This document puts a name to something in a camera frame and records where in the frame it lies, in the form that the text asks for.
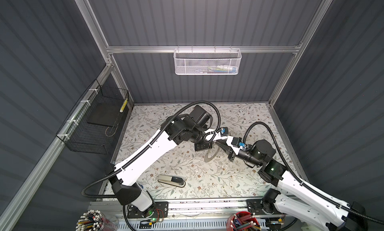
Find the grey black stapler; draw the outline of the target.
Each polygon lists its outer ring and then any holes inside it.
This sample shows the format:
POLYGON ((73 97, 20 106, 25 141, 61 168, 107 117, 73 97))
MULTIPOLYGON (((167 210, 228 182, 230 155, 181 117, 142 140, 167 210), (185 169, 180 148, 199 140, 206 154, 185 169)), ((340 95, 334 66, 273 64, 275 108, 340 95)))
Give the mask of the grey black stapler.
POLYGON ((158 182, 178 188, 184 188, 186 185, 186 182, 183 178, 166 175, 159 175, 158 182))

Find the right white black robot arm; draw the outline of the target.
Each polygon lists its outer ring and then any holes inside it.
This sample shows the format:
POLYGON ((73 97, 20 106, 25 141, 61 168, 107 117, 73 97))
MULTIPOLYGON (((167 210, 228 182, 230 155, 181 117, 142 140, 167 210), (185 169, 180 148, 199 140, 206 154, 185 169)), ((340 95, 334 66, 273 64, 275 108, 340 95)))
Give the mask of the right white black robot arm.
POLYGON ((349 205, 295 178, 285 165, 274 160, 276 150, 268 141, 234 145, 231 141, 218 140, 216 144, 228 153, 229 158, 238 157, 255 164, 259 167, 259 176, 273 185, 262 199, 266 214, 278 211, 322 231, 368 230, 367 220, 356 214, 365 212, 363 206, 356 202, 349 205))

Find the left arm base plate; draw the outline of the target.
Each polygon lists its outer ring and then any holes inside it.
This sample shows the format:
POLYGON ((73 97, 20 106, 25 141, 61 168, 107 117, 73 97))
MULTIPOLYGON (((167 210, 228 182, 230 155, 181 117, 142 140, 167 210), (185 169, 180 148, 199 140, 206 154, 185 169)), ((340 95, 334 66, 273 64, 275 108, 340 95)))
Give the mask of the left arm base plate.
POLYGON ((127 217, 129 219, 167 218, 169 211, 169 202, 155 201, 155 203, 145 211, 140 211, 137 207, 133 205, 129 205, 127 209, 127 217))

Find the clear pencil jar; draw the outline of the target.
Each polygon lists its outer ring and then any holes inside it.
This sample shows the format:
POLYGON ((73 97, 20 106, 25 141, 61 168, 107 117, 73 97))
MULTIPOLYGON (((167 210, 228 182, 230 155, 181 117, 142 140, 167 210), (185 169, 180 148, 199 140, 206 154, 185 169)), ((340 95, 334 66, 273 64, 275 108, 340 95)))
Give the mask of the clear pencil jar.
POLYGON ((83 213, 77 222, 76 231, 117 231, 119 221, 115 216, 107 216, 99 210, 83 213))

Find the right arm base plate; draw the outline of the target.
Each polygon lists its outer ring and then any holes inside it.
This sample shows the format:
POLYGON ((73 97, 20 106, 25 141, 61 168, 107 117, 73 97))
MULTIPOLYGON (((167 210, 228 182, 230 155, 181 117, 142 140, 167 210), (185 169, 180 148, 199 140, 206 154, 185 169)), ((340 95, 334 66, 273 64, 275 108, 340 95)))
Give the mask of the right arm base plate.
POLYGON ((246 200, 246 208, 249 213, 255 214, 257 216, 276 216, 283 217, 284 214, 277 211, 276 208, 272 208, 271 211, 264 211, 264 206, 262 204, 262 199, 247 199, 246 200))

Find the black foam pad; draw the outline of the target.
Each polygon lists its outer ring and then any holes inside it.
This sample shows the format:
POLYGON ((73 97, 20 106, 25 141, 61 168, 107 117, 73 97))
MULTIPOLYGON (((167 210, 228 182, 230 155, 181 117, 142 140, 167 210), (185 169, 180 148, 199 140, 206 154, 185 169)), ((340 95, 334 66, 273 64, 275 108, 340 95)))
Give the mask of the black foam pad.
POLYGON ((88 124, 113 127, 118 123, 120 107, 99 103, 87 118, 88 124))

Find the red pencil cup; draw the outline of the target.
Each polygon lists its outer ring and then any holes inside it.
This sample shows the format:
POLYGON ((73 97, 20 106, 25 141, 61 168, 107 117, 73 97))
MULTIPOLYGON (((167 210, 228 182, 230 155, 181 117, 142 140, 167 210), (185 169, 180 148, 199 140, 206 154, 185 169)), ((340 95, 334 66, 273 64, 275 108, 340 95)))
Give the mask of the red pencil cup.
POLYGON ((227 231, 261 231, 261 225, 253 214, 238 212, 231 215, 226 223, 227 231))

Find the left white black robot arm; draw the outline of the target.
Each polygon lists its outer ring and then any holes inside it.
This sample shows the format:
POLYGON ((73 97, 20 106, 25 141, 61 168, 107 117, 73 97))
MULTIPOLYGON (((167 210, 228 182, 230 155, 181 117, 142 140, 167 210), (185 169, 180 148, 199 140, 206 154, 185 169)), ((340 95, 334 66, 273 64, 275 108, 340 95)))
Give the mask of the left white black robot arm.
POLYGON ((138 178, 154 162, 180 143, 203 142, 206 131, 211 127, 207 122, 212 121, 212 115, 199 105, 196 105, 190 113, 183 114, 180 111, 168 117, 148 142, 114 166, 113 171, 119 172, 109 178, 114 197, 122 206, 132 205, 137 208, 145 218, 151 216, 155 202, 151 195, 137 184, 138 178))

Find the yellow marker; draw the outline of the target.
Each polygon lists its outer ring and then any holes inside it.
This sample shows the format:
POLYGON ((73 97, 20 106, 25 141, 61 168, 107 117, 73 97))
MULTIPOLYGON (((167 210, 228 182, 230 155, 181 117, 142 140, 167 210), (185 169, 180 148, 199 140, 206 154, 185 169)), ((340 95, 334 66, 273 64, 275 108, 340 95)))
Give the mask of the yellow marker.
POLYGON ((123 113, 123 112, 124 112, 124 109, 125 109, 127 103, 128 103, 128 99, 126 98, 126 99, 123 101, 123 104, 121 105, 120 113, 123 113))

